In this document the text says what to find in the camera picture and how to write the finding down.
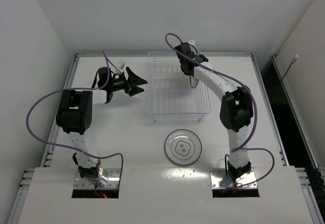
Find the grey flower pattern plate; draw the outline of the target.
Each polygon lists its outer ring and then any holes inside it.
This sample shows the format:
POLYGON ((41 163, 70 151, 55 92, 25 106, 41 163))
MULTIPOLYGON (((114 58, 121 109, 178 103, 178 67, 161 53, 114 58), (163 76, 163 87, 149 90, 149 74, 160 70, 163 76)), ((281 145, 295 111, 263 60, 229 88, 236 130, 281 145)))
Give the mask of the grey flower pattern plate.
POLYGON ((171 132, 164 142, 165 156, 176 166, 193 165, 201 157, 202 149, 200 138, 187 129, 171 132))

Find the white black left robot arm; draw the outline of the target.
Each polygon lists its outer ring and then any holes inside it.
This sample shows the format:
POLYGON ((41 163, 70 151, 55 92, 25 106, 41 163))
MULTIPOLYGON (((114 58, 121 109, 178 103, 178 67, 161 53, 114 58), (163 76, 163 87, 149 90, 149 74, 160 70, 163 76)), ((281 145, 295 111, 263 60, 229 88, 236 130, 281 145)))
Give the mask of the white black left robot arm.
POLYGON ((137 76, 129 67, 126 71, 102 67, 96 72, 90 89, 65 89, 60 98, 56 124, 70 138, 76 151, 72 156, 82 179, 95 186, 104 186, 109 180, 91 140, 93 105, 107 104, 113 93, 123 90, 130 97, 144 92, 141 85, 148 82, 137 76))

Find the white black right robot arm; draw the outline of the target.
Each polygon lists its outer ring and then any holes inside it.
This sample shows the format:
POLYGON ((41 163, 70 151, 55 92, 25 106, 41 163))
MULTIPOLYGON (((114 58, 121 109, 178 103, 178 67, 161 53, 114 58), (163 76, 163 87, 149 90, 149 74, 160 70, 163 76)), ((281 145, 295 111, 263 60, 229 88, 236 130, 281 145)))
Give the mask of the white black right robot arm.
POLYGON ((251 170, 246 149, 239 147, 247 139, 248 126, 253 117, 252 99, 247 89, 214 73, 208 58, 202 54, 196 55, 189 43, 181 43, 175 49, 182 72, 203 82, 221 101, 219 117, 227 129, 230 148, 227 172, 228 177, 235 182, 251 170))

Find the orange sunburst ceramic plate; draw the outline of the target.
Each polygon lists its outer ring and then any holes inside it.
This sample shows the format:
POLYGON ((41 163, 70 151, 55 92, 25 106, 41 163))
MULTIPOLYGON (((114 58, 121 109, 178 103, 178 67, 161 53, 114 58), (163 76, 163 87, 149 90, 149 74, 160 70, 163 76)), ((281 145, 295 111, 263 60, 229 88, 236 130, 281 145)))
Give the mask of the orange sunburst ceramic plate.
POLYGON ((191 88, 195 89, 198 86, 200 81, 199 81, 199 79, 197 79, 197 78, 195 78, 193 76, 190 76, 189 77, 189 82, 190 82, 191 88))

